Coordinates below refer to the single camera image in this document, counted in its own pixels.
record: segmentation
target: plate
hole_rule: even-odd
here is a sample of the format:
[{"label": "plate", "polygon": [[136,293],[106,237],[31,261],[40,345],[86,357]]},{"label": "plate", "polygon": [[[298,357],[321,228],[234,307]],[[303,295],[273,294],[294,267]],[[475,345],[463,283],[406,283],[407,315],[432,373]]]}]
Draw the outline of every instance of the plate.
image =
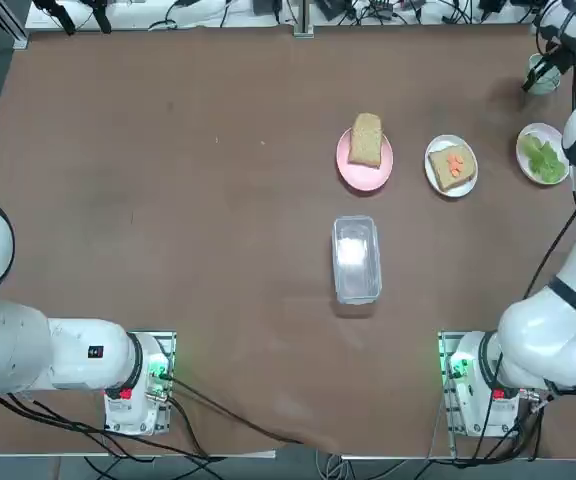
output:
[{"label": "plate", "polygon": [[[455,188],[451,188],[447,192],[443,192],[439,188],[439,184],[437,183],[437,178],[435,177],[435,171],[432,169],[432,165],[430,164],[430,153],[437,152],[439,150],[443,150],[444,148],[448,148],[451,146],[457,145],[464,145],[472,155],[472,158],[475,160],[475,175],[463,185],[460,185]],[[426,177],[428,177],[428,181],[432,185],[437,192],[445,197],[451,198],[459,198],[463,197],[470,193],[470,191],[475,187],[475,183],[477,183],[477,177],[479,176],[479,165],[477,164],[477,157],[475,157],[475,152],[472,151],[470,145],[461,137],[457,135],[439,135],[435,137],[432,142],[428,144],[428,148],[426,148],[426,156],[424,157],[424,168],[426,169]]]},{"label": "plate", "polygon": [[348,162],[350,155],[349,128],[337,143],[337,168],[346,183],[362,192],[371,192],[381,187],[392,172],[393,154],[390,142],[385,135],[381,135],[381,165],[379,168],[367,167],[365,165],[355,165]]},{"label": "plate", "polygon": [[[563,163],[566,167],[566,173],[556,182],[548,183],[544,182],[540,177],[536,174],[532,173],[530,170],[529,162],[530,159],[524,155],[519,147],[519,138],[523,135],[534,135],[537,137],[542,143],[548,141],[552,146],[552,149],[557,154],[557,159]],[[561,146],[561,133],[557,131],[556,128],[551,127],[550,125],[546,125],[545,123],[531,123],[527,127],[525,127],[517,137],[517,144],[515,145],[515,153],[517,155],[517,162],[519,162],[519,167],[521,171],[526,174],[526,176],[531,179],[533,182],[538,183],[540,185],[557,185],[558,183],[563,182],[566,177],[570,174],[570,162],[566,158],[564,154],[564,150]]]}]

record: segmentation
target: toast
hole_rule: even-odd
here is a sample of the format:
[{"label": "toast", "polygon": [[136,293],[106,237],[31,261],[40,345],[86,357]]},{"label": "toast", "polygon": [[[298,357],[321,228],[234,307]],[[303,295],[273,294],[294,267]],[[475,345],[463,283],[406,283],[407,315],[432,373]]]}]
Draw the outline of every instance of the toast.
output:
[{"label": "toast", "polygon": [[459,187],[475,176],[475,158],[464,145],[452,145],[437,152],[430,152],[428,156],[437,185],[442,192]]},{"label": "toast", "polygon": [[372,113],[360,113],[352,126],[348,162],[379,168],[381,134],[381,119]]}]

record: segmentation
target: plastic container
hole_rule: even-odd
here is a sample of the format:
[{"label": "plastic container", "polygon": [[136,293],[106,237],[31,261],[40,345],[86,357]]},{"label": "plastic container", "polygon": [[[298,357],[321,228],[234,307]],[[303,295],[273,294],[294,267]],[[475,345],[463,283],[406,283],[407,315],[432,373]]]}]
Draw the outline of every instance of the plastic container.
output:
[{"label": "plastic container", "polygon": [[332,265],[339,303],[362,305],[381,292],[377,227],[363,215],[339,217],[332,229]]}]

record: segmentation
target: lettuce leaf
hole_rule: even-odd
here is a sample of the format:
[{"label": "lettuce leaf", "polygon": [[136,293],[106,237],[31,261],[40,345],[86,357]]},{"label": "lettuce leaf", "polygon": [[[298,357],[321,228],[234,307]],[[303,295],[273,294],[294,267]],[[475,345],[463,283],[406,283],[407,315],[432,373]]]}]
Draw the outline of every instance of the lettuce leaf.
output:
[{"label": "lettuce leaf", "polygon": [[542,181],[555,183],[566,174],[566,166],[559,161],[550,142],[542,145],[534,135],[524,135],[519,139],[519,146],[528,157],[530,171]]}]

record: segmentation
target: floor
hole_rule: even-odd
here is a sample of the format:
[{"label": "floor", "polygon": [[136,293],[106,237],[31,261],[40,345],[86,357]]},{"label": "floor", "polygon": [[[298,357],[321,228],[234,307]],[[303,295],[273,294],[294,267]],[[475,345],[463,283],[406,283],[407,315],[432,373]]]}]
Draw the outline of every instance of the floor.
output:
[{"label": "floor", "polygon": [[[30,0],[8,0],[9,6],[25,19]],[[10,60],[12,58],[12,41],[0,31],[0,93]],[[312,449],[306,447],[287,447],[277,453],[277,458],[243,459],[232,458],[215,464],[214,471],[226,480],[235,479],[291,479],[309,480],[319,478],[314,463],[315,455]],[[111,460],[106,457],[93,457],[91,460],[97,467],[105,470]],[[395,461],[353,461],[353,467],[358,480],[367,480],[384,472]],[[422,465],[421,460],[409,461],[397,469],[389,479],[413,479]],[[137,479],[172,479],[192,469],[192,464],[180,457],[159,458],[151,464],[139,464],[126,460],[116,465],[111,474],[119,480]],[[425,479],[459,479],[476,480],[485,476],[486,480],[514,479],[568,479],[576,476],[576,462],[571,461],[537,461],[527,463],[517,460],[499,466],[477,467],[469,470],[457,470],[449,466],[433,466],[424,475]],[[96,474],[82,458],[66,457],[6,457],[0,458],[0,479],[17,478],[19,480],[94,480]],[[197,472],[192,476],[195,480],[212,478],[205,472]]]}]

